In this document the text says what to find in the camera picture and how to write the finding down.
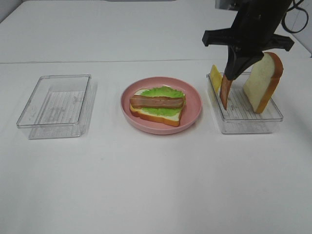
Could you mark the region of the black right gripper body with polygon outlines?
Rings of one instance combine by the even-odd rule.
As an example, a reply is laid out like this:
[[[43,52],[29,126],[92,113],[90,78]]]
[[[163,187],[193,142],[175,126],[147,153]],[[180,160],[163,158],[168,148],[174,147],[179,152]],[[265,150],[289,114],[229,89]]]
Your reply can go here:
[[[285,16],[290,0],[245,0],[230,28],[206,30],[205,46],[227,45],[233,58],[262,56],[269,49],[289,51],[294,41],[275,33]]]

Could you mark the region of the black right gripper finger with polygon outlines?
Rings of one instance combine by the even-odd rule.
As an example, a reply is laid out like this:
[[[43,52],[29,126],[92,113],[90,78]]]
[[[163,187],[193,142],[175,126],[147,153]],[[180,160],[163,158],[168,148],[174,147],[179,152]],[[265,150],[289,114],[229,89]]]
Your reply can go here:
[[[235,78],[235,63],[236,52],[234,48],[228,47],[228,60],[224,71],[226,78]]]
[[[247,68],[260,61],[263,57],[263,52],[236,53],[233,79],[237,79]]]

